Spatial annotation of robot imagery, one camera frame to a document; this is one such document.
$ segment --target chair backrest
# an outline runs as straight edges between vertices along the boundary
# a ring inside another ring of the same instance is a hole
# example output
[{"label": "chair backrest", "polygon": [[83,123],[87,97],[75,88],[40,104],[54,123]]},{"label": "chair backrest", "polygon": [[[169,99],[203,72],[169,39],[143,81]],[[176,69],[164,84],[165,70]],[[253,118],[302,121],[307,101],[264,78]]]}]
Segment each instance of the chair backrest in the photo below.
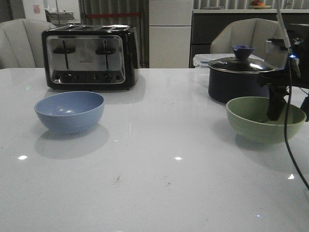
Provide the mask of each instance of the chair backrest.
[{"label": "chair backrest", "polygon": [[252,18],[230,23],[211,43],[211,53],[233,53],[231,46],[242,44],[256,47],[253,54],[267,59],[267,39],[282,39],[277,21]]},{"label": "chair backrest", "polygon": [[43,68],[41,34],[49,22],[15,19],[0,23],[0,68]]}]

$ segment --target toaster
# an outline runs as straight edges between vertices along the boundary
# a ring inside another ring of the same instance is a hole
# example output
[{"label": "toaster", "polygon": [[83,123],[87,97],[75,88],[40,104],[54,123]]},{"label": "toaster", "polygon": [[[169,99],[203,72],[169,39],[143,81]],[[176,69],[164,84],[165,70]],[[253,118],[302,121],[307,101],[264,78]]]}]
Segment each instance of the toaster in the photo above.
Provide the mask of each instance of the toaster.
[{"label": "toaster", "polygon": [[42,33],[47,85],[64,90],[130,89],[139,77],[136,28],[67,25]]}]

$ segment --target black pot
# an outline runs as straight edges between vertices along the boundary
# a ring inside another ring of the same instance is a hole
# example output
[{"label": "black pot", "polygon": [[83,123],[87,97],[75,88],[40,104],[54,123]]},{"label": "black pot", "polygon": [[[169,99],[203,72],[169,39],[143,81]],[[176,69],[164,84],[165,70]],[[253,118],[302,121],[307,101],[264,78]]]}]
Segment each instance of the black pot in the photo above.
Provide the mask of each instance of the black pot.
[{"label": "black pot", "polygon": [[235,57],[212,60],[208,63],[209,95],[216,101],[227,103],[238,97],[269,97],[267,86],[260,87],[257,76],[270,72],[276,66],[257,59],[239,60]]}]

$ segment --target blue bowl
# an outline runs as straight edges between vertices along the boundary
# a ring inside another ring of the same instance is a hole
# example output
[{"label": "blue bowl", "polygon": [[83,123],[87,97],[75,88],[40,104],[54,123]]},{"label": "blue bowl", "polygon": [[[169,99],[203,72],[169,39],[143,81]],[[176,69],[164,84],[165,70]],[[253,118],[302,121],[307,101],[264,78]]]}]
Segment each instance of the blue bowl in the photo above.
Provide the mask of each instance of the blue bowl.
[{"label": "blue bowl", "polygon": [[249,47],[247,45],[234,45],[232,46],[232,49],[237,59],[246,60],[255,50],[255,47]]},{"label": "blue bowl", "polygon": [[36,103],[34,110],[49,130],[74,134],[95,126],[104,105],[104,98],[98,93],[73,91],[47,97]]}]

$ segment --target white refrigerator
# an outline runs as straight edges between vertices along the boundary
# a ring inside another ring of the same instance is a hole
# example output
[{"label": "white refrigerator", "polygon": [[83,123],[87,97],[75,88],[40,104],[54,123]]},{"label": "white refrigerator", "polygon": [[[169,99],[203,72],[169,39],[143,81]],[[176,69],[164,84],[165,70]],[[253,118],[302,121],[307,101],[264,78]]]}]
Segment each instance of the white refrigerator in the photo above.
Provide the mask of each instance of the white refrigerator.
[{"label": "white refrigerator", "polygon": [[149,1],[149,68],[188,68],[193,0]]}]

